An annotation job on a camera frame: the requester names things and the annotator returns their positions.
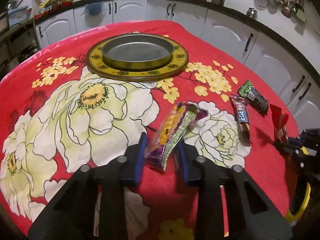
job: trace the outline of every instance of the black countertop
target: black countertop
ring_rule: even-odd
[[[45,20],[47,20],[57,14],[60,14],[62,12],[65,12],[65,11],[68,11],[71,9],[75,9],[78,7],[85,6],[86,4],[95,3],[95,2],[105,2],[105,1],[112,1],[112,0],[81,0],[78,2],[74,2],[70,5],[62,7],[57,11],[49,13],[49,14],[35,20],[35,24],[38,25],[41,22],[43,22],[43,21],[45,21]],[[272,38],[274,41],[279,43],[283,48],[285,48],[309,72],[310,76],[315,80],[317,85],[320,87],[320,75],[316,71],[316,69],[313,67],[313,65],[311,65],[311,63],[306,59],[306,57],[303,56],[303,54],[296,47],[294,47],[289,41],[287,41],[285,38],[280,36],[278,33],[273,31],[269,27],[265,26],[261,22],[253,20],[237,10],[227,8],[227,7],[224,7],[221,5],[213,4],[213,3],[207,2],[205,0],[170,0],[170,1],[180,1],[180,2],[185,2],[185,3],[200,5],[200,6],[208,8],[208,9],[225,14],[227,16],[230,16],[230,17],[252,27],[253,29],[255,29],[259,32],[263,32],[264,34],[266,34],[267,36]]]

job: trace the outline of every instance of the red wrapper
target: red wrapper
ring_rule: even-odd
[[[283,114],[282,109],[279,106],[270,104],[270,110],[272,113],[272,122],[274,128],[275,141],[280,141],[281,143],[288,143],[288,133],[285,127],[289,115]]]

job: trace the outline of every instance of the kitchen cabinet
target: kitchen cabinet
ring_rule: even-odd
[[[36,33],[42,49],[76,34],[73,10],[63,12],[40,23],[36,26]]]
[[[113,23],[146,20],[147,0],[114,0]]]
[[[101,11],[98,15],[90,15],[86,6],[74,9],[76,31],[83,32],[98,26],[104,26],[113,23],[112,1],[100,3]],[[87,6],[99,6],[99,4],[89,4]]]
[[[309,77],[288,105],[299,132],[303,129],[320,128],[320,89]]]
[[[207,12],[208,9],[205,7],[174,1],[171,7],[171,20],[200,38]]]
[[[222,13],[208,10],[201,39],[245,63],[258,31]]]
[[[148,0],[146,20],[171,20],[172,5],[172,1]]]
[[[261,32],[245,65],[260,76],[286,105],[309,77],[308,72],[289,52]]]

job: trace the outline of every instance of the round metal tray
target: round metal tray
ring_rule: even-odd
[[[173,52],[172,43],[147,33],[125,34],[102,48],[103,62],[125,71],[157,69],[171,60]]]

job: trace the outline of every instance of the snack packet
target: snack packet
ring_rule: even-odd
[[[287,144],[288,133],[285,125],[288,121],[289,115],[282,114],[282,109],[279,106],[272,104],[270,104],[270,110],[272,114],[275,141],[280,141],[281,143]]]
[[[187,130],[188,125],[208,113],[197,106],[182,102],[175,105],[161,124],[145,151],[147,164],[165,171],[168,157]]]
[[[236,120],[239,123],[240,131],[244,140],[250,142],[250,125],[249,116],[246,105],[249,101],[245,98],[238,97],[236,95],[230,95],[231,104],[235,111]]]
[[[267,115],[268,100],[262,96],[252,85],[250,80],[247,80],[238,90],[238,94],[249,100],[250,105],[256,109],[262,116]]]

